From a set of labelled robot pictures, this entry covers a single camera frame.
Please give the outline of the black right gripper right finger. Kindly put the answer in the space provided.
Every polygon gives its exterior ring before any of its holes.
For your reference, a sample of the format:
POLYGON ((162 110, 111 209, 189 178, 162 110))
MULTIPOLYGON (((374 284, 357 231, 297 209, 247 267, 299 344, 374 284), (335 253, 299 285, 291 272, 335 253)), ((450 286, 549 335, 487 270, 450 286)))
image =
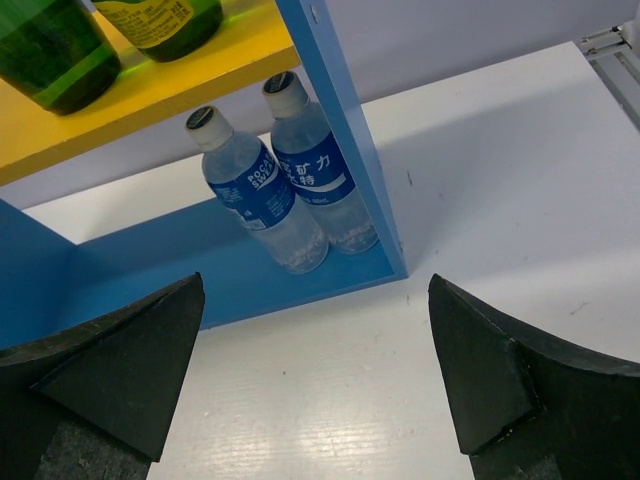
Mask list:
POLYGON ((429 318, 477 479, 636 479, 639 365, 551 335, 439 275, 429 318))

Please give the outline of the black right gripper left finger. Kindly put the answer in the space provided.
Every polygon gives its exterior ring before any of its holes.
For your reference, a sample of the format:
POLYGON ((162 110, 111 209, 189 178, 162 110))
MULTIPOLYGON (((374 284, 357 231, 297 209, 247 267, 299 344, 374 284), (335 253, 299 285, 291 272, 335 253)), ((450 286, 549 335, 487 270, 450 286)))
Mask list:
POLYGON ((204 306, 195 273, 2 349, 2 478, 146 478, 161 458, 204 306))

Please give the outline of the green glass Perrier bottle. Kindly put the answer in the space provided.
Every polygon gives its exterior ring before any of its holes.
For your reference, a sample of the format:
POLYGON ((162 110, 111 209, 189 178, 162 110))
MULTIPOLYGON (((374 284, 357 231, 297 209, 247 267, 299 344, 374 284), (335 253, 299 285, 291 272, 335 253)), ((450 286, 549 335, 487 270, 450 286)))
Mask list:
POLYGON ((41 108, 73 114, 120 71, 116 51, 79 2, 1 3, 1 79, 41 108))

